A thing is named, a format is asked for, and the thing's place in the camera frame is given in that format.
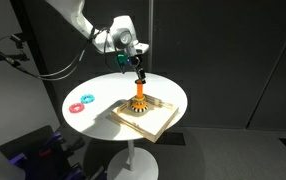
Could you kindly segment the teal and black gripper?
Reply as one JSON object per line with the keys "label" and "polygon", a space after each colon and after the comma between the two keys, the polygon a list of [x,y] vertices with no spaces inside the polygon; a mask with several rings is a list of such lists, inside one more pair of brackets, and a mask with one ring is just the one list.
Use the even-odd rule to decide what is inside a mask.
{"label": "teal and black gripper", "polygon": [[[129,65],[133,69],[136,69],[139,66],[139,64],[141,63],[141,60],[138,56],[129,57],[126,54],[117,54],[116,55],[116,63],[118,65],[120,71],[124,72],[127,65]],[[146,83],[145,71],[142,67],[137,68],[137,76],[140,80],[143,80],[143,84]]]}

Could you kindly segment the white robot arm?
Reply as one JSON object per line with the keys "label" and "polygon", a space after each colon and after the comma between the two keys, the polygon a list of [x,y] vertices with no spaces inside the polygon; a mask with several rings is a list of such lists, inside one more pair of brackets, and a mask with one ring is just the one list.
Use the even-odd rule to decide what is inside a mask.
{"label": "white robot arm", "polygon": [[83,15],[85,0],[45,0],[61,16],[90,41],[102,54],[123,51],[138,79],[145,83],[145,71],[141,66],[141,55],[149,45],[140,43],[136,30],[128,15],[117,16],[110,27],[96,29]]}

